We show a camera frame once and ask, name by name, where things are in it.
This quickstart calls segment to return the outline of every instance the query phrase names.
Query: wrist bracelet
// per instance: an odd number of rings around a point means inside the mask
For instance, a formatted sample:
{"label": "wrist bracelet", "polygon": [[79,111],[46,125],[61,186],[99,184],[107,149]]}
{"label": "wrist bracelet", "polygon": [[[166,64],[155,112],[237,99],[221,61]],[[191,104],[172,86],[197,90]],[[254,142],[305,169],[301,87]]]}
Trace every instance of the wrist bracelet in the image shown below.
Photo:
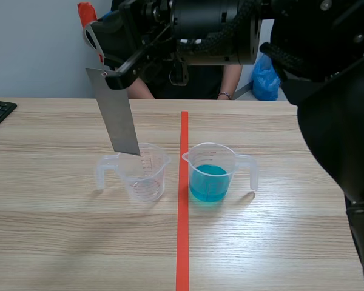
{"label": "wrist bracelet", "polygon": [[220,94],[218,94],[218,97],[220,97],[221,95],[225,95],[228,97],[229,100],[232,100],[232,97],[230,96],[230,94],[228,94],[226,92],[221,92]]}

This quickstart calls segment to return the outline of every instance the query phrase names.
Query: person's arm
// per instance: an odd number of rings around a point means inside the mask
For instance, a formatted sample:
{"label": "person's arm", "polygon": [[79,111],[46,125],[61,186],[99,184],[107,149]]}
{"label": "person's arm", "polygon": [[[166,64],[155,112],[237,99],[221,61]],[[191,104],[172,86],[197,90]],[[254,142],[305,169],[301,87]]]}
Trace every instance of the person's arm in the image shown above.
{"label": "person's arm", "polygon": [[[226,65],[224,67],[223,82],[221,83],[221,90],[219,93],[225,92],[233,97],[238,82],[240,81],[242,71],[242,65]],[[220,95],[218,100],[229,100],[229,98],[226,95]]]}
{"label": "person's arm", "polygon": [[127,89],[129,99],[155,99],[146,83],[141,79],[136,81]]}

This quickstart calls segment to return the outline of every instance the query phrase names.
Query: measuring cup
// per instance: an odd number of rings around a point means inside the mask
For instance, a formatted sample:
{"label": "measuring cup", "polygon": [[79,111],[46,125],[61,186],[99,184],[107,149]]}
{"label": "measuring cup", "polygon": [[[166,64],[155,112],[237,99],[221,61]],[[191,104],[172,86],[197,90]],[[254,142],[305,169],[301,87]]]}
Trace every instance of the measuring cup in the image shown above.
{"label": "measuring cup", "polygon": [[171,162],[157,145],[139,144],[140,156],[119,153],[104,156],[96,168],[98,189],[105,188],[105,170],[114,170],[124,181],[128,194],[135,200],[151,202],[164,192],[165,168]]}
{"label": "measuring cup", "polygon": [[225,145],[199,144],[182,158],[189,163],[189,187],[192,194],[204,202],[223,199],[234,173],[239,167],[250,168],[251,189],[258,189],[258,165],[248,155],[237,155]]}

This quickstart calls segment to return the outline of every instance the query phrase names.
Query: person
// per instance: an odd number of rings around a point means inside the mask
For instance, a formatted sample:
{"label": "person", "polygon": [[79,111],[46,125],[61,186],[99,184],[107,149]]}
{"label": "person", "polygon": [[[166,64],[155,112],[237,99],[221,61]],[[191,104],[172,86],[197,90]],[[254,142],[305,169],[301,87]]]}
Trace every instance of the person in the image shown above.
{"label": "person", "polygon": [[[118,10],[124,0],[113,0],[111,11]],[[241,65],[188,66],[187,86],[171,84],[171,62],[164,62],[159,74],[150,83],[138,78],[127,90],[130,99],[218,99],[231,100],[242,72]]]}

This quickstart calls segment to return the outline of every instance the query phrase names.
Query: white wall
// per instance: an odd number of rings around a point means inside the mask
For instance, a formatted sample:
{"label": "white wall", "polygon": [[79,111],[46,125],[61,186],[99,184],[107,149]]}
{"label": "white wall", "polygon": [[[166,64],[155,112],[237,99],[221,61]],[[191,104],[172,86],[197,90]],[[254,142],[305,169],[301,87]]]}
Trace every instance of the white wall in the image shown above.
{"label": "white wall", "polygon": [[[265,42],[269,42],[271,38],[271,30],[274,25],[274,20],[264,20],[261,25],[260,30],[260,44],[261,46]],[[258,61],[261,57],[261,52],[257,55],[256,61]],[[243,73],[241,74],[240,82],[238,83],[237,90],[244,87],[246,84],[252,82],[252,71],[254,70],[255,65],[244,65]]]}
{"label": "white wall", "polygon": [[[81,0],[0,0],[0,97],[91,98],[85,67],[100,67],[84,44]],[[111,0],[92,0],[98,16]]]}

